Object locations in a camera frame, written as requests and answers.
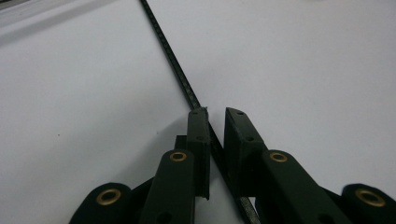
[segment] white surface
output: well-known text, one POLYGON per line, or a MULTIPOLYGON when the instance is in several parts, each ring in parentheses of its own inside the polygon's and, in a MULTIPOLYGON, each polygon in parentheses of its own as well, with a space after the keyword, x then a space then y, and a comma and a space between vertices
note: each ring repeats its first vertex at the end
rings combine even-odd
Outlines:
MULTIPOLYGON (((0 223, 67 223, 97 186, 152 177, 186 132, 139 2, 58 2, 0 22, 0 223)), ((394 1, 149 3, 220 139, 241 109, 321 186, 396 198, 394 1)), ((241 223, 214 164, 195 214, 241 223)))

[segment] metal grommet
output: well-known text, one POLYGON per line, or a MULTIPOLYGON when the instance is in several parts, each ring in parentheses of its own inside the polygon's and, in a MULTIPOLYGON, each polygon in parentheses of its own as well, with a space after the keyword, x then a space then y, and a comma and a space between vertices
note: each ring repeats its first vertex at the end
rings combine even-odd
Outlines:
POLYGON ((368 189, 357 189, 355 194, 364 203, 370 204, 374 207, 383 207, 386 204, 385 200, 381 196, 368 189))
POLYGON ((174 152, 170 156, 171 161, 184 161, 187 159, 186 153, 183 152, 174 152))
POLYGON ((96 202, 100 205, 110 205, 116 202, 120 197, 121 191, 119 189, 106 189, 96 197, 96 202))
POLYGON ((271 153, 270 154, 270 158, 271 158, 271 160, 278 161, 278 162, 285 162, 285 161, 288 160, 288 158, 285 155, 283 155, 283 154, 281 154, 279 152, 271 153))

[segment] mounting hole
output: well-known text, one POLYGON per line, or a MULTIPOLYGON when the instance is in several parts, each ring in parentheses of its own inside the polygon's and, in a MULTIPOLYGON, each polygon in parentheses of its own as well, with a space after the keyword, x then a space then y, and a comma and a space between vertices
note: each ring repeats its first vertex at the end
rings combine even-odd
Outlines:
POLYGON ((174 152, 170 156, 171 161, 184 161, 187 159, 186 153, 183 152, 174 152))
POLYGON ((332 217, 327 214, 320 214, 318 217, 318 220, 320 223, 323 223, 323 224, 333 224, 334 223, 334 220, 332 219, 332 217))
POLYGON ((121 191, 119 189, 106 189, 96 197, 96 202, 100 205, 110 205, 118 201, 120 197, 121 191))
POLYGON ((355 194, 361 201, 374 207, 383 207, 386 204, 381 196, 368 189, 357 189, 355 194))
POLYGON ((169 223, 172 220, 172 215, 168 212, 161 212, 157 216, 157 223, 169 223))
POLYGON ((279 153, 279 152, 271 153, 270 158, 271 158, 271 160, 278 161, 278 162, 284 162, 284 161, 288 160, 288 158, 285 155, 283 155, 282 153, 279 153))

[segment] small hole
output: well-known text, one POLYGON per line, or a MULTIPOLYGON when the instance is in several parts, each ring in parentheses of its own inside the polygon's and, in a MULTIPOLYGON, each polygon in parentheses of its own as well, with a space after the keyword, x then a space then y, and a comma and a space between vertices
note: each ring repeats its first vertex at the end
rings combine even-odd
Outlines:
POLYGON ((176 160, 180 160, 181 158, 183 158, 182 154, 175 154, 174 155, 174 159, 176 159, 176 160))
POLYGON ((285 157, 282 156, 282 155, 275 155, 274 158, 277 159, 277 160, 279 160, 279 161, 285 159, 285 157))
POLYGON ((373 194, 363 193, 361 196, 363 196, 363 198, 369 202, 372 202, 372 203, 379 202, 379 199, 377 197, 375 197, 373 194))
POLYGON ((326 215, 326 214, 319 215, 318 220, 320 223, 323 223, 323 224, 333 224, 334 223, 334 220, 332 219, 332 217, 329 215, 326 215))
POLYGON ((110 200, 110 199, 115 198, 116 195, 117 195, 117 194, 116 194, 115 192, 107 192, 107 193, 105 193, 105 194, 102 196, 102 199, 105 200, 105 201, 107 201, 107 200, 110 200))
POLYGON ((168 212, 161 212, 157 216, 158 223, 169 223, 172 220, 172 215, 168 212))

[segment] thin black wire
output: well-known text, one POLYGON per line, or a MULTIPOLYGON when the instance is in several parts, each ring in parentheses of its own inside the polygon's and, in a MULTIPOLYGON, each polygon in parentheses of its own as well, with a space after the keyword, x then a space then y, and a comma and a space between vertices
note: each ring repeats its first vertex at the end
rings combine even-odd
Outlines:
MULTIPOLYGON (((159 38, 159 40, 161 42, 163 51, 165 52, 166 57, 167 57, 169 63, 171 64, 172 69, 174 70, 177 81, 178 81, 181 89, 183 90, 184 95, 186 96, 186 99, 190 105, 190 108, 196 109, 198 107, 201 107, 201 105, 198 101, 198 98, 196 97, 194 91, 192 90, 192 87, 191 87, 189 81, 187 80, 186 75, 184 75, 184 72, 181 69, 181 66, 177 61, 176 55, 172 51, 171 47, 169 46, 168 41, 165 38, 165 35, 163 34, 160 24, 155 19, 154 14, 152 13, 152 11, 149 7, 149 3, 147 2, 147 0, 141 0, 141 3, 143 5, 143 8, 146 11, 146 14, 148 15, 150 23, 151 23, 157 37, 159 38)), ((231 180, 227 175, 224 149, 222 148, 221 143, 219 142, 219 139, 216 137, 215 131, 213 130, 212 125, 210 125, 210 123, 209 123, 209 131, 210 131, 210 139, 211 139, 210 142, 211 142, 212 157, 220 170, 220 173, 224 179, 224 182, 226 183, 229 191, 233 195, 233 199, 238 207, 238 210, 242 216, 242 219, 244 219, 245 223, 248 223, 248 224, 260 224, 259 217, 257 216, 257 213, 254 210, 254 207, 251 204, 250 200, 246 197, 236 197, 233 194, 231 180)))

